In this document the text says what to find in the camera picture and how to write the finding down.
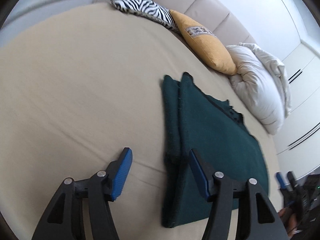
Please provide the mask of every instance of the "metal screw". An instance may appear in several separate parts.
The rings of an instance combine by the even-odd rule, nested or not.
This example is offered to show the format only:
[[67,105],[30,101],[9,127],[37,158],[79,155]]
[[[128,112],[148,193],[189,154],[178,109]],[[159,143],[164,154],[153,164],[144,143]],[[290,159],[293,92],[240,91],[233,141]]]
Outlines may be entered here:
[[224,174],[223,174],[223,172],[221,172],[221,171],[216,171],[215,172],[215,174],[214,174],[217,178],[223,178],[223,176],[224,176]]
[[254,178],[249,179],[249,182],[250,182],[250,184],[252,184],[252,185],[256,185],[256,184],[258,183],[257,180],[254,179]]
[[97,176],[98,177],[104,177],[107,173],[105,171],[98,171]]
[[66,178],[65,180],[64,180],[64,184],[66,184],[66,185],[69,185],[69,184],[71,184],[72,183],[72,179],[71,178]]

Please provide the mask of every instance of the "bed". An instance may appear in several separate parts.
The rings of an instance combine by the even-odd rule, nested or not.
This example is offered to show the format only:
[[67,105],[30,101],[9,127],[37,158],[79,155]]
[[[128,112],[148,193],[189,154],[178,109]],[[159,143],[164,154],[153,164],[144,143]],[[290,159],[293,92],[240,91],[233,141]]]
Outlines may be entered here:
[[[154,1],[204,25],[207,20],[224,45],[254,41],[217,0]],[[227,76],[207,68],[182,38],[155,22],[108,3],[75,8],[3,47],[0,69],[0,210],[19,240],[31,239],[63,179],[90,177],[124,147],[132,149],[133,163],[122,195],[110,204],[120,239],[201,239],[207,220],[175,228],[160,223],[166,185],[160,85],[166,74],[180,80],[189,72],[204,93],[229,99],[244,115],[268,167],[270,200],[281,207],[272,136]],[[236,216],[234,210],[229,239]],[[84,219],[87,233],[88,216]]]

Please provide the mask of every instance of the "blue gripper pad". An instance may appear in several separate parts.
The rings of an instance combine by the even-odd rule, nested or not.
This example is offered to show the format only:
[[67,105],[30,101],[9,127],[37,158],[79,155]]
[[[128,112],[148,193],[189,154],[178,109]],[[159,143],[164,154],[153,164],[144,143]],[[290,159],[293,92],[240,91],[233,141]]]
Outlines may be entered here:
[[119,163],[118,171],[113,179],[112,192],[110,194],[112,201],[115,201],[121,195],[132,163],[132,150],[125,148],[116,162],[121,163]]
[[208,200],[208,198],[210,197],[209,183],[200,163],[196,158],[196,155],[192,150],[189,152],[189,165],[201,197],[203,197],[205,200]]
[[286,189],[285,183],[284,183],[284,181],[283,181],[283,178],[282,178],[280,172],[277,172],[277,173],[276,173],[276,178],[277,178],[277,180],[278,180],[278,182],[279,182],[280,188]]

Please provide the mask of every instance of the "dark green blanket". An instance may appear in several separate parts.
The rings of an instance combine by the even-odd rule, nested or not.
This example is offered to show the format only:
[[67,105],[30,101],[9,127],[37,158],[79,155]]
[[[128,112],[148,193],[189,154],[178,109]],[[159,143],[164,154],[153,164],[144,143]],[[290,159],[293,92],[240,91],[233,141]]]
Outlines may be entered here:
[[256,178],[268,192],[268,173],[259,143],[229,101],[202,93],[188,73],[183,74],[181,82],[165,76],[162,93],[168,173],[163,226],[173,228],[209,217],[211,204],[200,196],[188,165],[192,148],[216,170],[239,181]]

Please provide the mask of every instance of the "folded blanket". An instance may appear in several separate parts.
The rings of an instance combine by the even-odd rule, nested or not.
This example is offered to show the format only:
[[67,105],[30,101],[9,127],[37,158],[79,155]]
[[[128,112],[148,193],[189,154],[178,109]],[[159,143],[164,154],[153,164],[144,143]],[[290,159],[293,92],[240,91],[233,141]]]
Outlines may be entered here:
[[291,90],[287,77],[287,71],[285,70],[284,64],[277,57],[264,51],[255,43],[239,43],[239,46],[249,48],[255,56],[262,62],[266,70],[270,73],[273,81],[276,84],[278,92],[284,106],[284,117],[287,118],[292,109],[291,103]]
[[229,101],[202,93],[188,73],[183,74],[181,82],[165,76],[162,92],[167,135],[164,162],[168,174],[163,226],[173,228],[209,217],[211,203],[200,196],[188,165],[192,148],[232,179],[256,178],[268,193],[268,172],[259,143]]

